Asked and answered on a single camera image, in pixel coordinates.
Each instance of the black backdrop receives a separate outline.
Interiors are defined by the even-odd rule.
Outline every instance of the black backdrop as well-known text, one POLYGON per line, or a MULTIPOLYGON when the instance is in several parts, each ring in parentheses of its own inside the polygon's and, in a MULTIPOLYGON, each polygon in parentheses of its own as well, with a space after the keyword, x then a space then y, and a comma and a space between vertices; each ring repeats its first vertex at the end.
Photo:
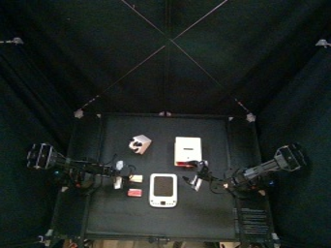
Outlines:
POLYGON ((314 46, 331 33, 330 1, 127 4, 0 2, 0 40, 24 40, 0 45, 0 240, 46 232, 55 194, 24 169, 26 148, 66 151, 72 113, 103 93, 86 110, 246 114, 238 99, 258 115, 266 159, 301 141, 311 165, 301 183, 279 176, 275 224, 289 241, 330 245, 330 50, 314 46))

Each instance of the handheld device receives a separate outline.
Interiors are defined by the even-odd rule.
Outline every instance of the handheld device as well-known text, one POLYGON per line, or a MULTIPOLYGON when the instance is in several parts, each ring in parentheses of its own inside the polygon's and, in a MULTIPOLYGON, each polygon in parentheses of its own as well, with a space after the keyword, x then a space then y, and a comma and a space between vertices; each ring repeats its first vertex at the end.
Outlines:
POLYGON ((150 205, 174 207, 178 204, 178 176, 169 173, 154 173, 150 176, 150 205))

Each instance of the black curtain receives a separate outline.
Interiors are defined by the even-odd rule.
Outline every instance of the black curtain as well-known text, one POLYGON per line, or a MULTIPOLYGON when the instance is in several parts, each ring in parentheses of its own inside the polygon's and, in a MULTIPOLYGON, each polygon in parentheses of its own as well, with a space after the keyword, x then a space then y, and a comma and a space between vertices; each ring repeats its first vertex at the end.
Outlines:
MULTIPOLYGON (((0 40, 12 40, 0 17, 0 40)), ((28 243, 50 228, 56 191, 48 174, 26 167, 35 142, 66 151, 72 111, 44 78, 23 46, 0 45, 0 246, 28 243)))
POLYGON ((259 117, 266 158, 297 141, 310 164, 278 174, 273 192, 274 221, 291 247, 331 247, 331 49, 323 47, 282 89, 259 117))

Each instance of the screen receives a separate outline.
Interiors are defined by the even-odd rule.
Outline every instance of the screen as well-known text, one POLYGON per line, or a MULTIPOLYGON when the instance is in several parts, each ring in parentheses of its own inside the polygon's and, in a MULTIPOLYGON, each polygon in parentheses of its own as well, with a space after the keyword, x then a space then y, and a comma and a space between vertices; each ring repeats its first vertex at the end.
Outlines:
POLYGON ((155 176, 154 195, 157 197, 173 197, 174 196, 174 178, 173 177, 155 176))

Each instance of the black table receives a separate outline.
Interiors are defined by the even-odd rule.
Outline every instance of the black table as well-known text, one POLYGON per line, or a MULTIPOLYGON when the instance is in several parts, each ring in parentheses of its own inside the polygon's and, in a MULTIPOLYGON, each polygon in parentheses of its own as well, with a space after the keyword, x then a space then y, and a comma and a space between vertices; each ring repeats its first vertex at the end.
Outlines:
POLYGON ((175 137, 202 138, 203 159, 219 178, 230 168, 261 164, 255 126, 243 118, 87 114, 76 121, 68 156, 74 159, 90 157, 106 163, 118 154, 118 160, 137 167, 145 182, 115 190, 113 181, 105 178, 88 197, 79 196, 75 190, 60 192, 54 219, 56 238, 241 239, 238 204, 233 195, 226 191, 214 194, 209 182, 203 182, 195 192, 182 180, 183 176, 193 178, 195 172, 174 165, 175 137), (129 148, 130 138, 138 135, 153 140, 145 155, 129 148), (149 204, 150 175, 158 172, 179 177, 179 202, 174 208, 155 208, 149 204), (143 196, 127 197, 129 188, 143 189, 143 196))

